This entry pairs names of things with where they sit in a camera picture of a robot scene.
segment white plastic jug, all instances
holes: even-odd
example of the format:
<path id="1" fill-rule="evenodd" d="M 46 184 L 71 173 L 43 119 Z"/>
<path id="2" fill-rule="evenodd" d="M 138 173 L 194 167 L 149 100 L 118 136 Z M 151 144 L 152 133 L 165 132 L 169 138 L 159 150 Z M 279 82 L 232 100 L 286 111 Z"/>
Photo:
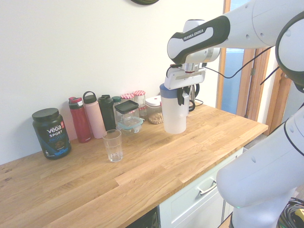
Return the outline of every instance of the white plastic jug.
<path id="1" fill-rule="evenodd" d="M 189 114 L 189 95 L 183 93 L 184 104 L 178 104 L 177 89 L 169 90 L 161 84 L 161 107 L 165 131 L 180 134 L 186 130 L 186 117 Z"/>

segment black bottle cap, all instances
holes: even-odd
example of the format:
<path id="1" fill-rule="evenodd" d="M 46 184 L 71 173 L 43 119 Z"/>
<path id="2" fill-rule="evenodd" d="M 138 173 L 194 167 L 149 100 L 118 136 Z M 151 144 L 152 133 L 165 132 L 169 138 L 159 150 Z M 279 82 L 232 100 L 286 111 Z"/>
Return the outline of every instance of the black bottle cap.
<path id="1" fill-rule="evenodd" d="M 91 104 L 91 103 L 94 103 L 95 101 L 97 101 L 97 98 L 96 98 L 95 93 L 93 93 L 92 91 L 87 91 L 83 95 L 83 100 L 84 100 L 85 104 Z"/>
<path id="2" fill-rule="evenodd" d="M 98 98 L 98 102 L 101 107 L 113 107 L 114 105 L 114 101 L 110 95 L 102 95 L 100 98 Z"/>
<path id="3" fill-rule="evenodd" d="M 131 100 L 115 105 L 115 109 L 119 111 L 121 114 L 127 114 L 128 112 L 136 108 L 138 108 L 138 104 Z"/>
<path id="4" fill-rule="evenodd" d="M 46 108 L 33 113 L 34 121 L 43 122 L 50 121 L 59 116 L 59 110 L 56 108 Z"/>

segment pink water bottle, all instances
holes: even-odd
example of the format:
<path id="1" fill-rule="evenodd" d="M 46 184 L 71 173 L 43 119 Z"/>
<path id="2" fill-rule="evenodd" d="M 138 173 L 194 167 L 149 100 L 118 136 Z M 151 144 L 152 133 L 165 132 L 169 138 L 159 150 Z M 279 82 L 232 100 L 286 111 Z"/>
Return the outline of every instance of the pink water bottle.
<path id="1" fill-rule="evenodd" d="M 91 140 L 89 123 L 86 119 L 86 113 L 82 98 L 70 97 L 68 106 L 73 117 L 74 127 L 77 139 L 80 143 L 86 143 Z"/>
<path id="2" fill-rule="evenodd" d="M 83 95 L 83 100 L 93 135 L 96 139 L 101 139 L 106 131 L 96 95 L 91 91 L 87 91 Z"/>

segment protein powder container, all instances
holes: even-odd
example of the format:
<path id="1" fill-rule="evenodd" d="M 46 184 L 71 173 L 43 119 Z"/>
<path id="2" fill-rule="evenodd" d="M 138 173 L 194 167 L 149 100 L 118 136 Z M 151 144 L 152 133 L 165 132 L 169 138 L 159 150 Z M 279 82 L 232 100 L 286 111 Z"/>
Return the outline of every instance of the protein powder container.
<path id="1" fill-rule="evenodd" d="M 67 130 L 56 108 L 46 108 L 32 115 L 33 126 L 43 154 L 48 159 L 59 159 L 71 151 Z"/>

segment clear glass tumbler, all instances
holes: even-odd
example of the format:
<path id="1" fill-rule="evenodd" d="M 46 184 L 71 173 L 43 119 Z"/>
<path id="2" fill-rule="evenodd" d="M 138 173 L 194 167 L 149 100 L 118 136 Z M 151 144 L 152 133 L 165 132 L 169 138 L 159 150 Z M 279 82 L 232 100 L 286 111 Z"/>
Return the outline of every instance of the clear glass tumbler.
<path id="1" fill-rule="evenodd" d="M 123 158 L 122 133 L 119 130 L 109 130 L 103 139 L 109 160 L 119 162 Z"/>

